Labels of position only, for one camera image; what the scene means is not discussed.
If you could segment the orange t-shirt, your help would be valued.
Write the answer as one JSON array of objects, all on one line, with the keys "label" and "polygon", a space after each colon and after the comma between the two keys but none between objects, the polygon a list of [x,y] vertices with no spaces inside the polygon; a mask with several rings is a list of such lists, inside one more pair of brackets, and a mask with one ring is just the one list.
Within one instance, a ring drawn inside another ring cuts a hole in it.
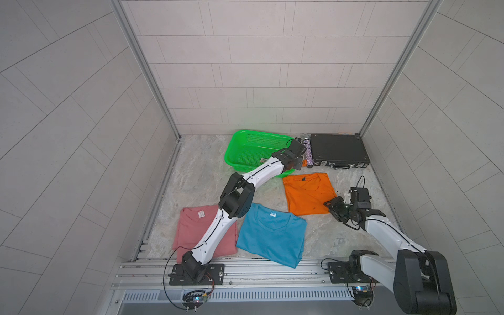
[{"label": "orange t-shirt", "polygon": [[296,216],[328,214],[324,204],[337,198],[327,173],[291,175],[283,184],[287,209]]}]

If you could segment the green plastic basket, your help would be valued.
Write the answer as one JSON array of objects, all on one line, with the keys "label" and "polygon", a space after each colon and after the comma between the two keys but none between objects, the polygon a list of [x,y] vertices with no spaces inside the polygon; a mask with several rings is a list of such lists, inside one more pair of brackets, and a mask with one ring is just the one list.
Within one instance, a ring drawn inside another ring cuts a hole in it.
[{"label": "green plastic basket", "polygon": [[292,137],[274,133],[237,131],[231,138],[224,161],[244,175],[261,167],[274,152],[286,148],[292,140]]}]

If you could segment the blue t-shirt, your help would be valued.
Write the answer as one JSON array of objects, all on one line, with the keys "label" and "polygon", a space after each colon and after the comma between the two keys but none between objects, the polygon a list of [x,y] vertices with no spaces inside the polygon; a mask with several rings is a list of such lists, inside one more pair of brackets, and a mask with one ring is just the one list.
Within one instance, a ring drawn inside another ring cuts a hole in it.
[{"label": "blue t-shirt", "polygon": [[245,216],[237,247],[295,269],[303,258],[306,220],[254,203]]}]

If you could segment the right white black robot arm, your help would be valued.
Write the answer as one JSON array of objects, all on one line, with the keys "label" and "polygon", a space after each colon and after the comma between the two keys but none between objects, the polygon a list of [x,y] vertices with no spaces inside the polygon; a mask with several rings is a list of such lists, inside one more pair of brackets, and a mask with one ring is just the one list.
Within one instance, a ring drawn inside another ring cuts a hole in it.
[{"label": "right white black robot arm", "polygon": [[325,205],[338,222],[371,234],[393,259],[387,262],[373,251],[354,250],[348,261],[328,263],[332,283],[381,284],[394,294],[406,314],[456,314],[455,293],[443,254],[416,244],[366,202],[347,204],[337,197]]}]

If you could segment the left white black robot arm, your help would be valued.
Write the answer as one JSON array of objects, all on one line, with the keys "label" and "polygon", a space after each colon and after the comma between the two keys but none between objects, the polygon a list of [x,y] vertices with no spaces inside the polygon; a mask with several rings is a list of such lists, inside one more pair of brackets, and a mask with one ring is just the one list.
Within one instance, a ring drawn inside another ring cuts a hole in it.
[{"label": "left white black robot arm", "polygon": [[182,256],[181,265],[192,280],[199,282],[205,276],[209,262],[228,229],[249,211],[255,190],[290,169],[300,170],[305,151],[301,139],[294,138],[254,170],[230,176],[220,196],[219,210],[213,222],[195,248]]}]

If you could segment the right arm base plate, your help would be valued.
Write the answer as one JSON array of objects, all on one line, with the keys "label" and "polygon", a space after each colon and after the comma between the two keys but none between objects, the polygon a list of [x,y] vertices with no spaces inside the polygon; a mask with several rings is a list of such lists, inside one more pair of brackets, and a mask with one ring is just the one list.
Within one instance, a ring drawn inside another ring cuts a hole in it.
[{"label": "right arm base plate", "polygon": [[371,283],[371,277],[364,274],[359,262],[329,262],[329,278],[332,284]]}]

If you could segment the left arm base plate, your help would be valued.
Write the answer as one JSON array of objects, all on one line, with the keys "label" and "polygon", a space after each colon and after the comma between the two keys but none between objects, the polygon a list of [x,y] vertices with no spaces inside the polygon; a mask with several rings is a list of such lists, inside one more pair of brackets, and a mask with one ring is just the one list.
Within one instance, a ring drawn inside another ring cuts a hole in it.
[{"label": "left arm base plate", "polygon": [[168,274],[170,286],[203,286],[223,284],[225,264],[208,264],[195,273],[189,271],[183,264],[176,264]]}]

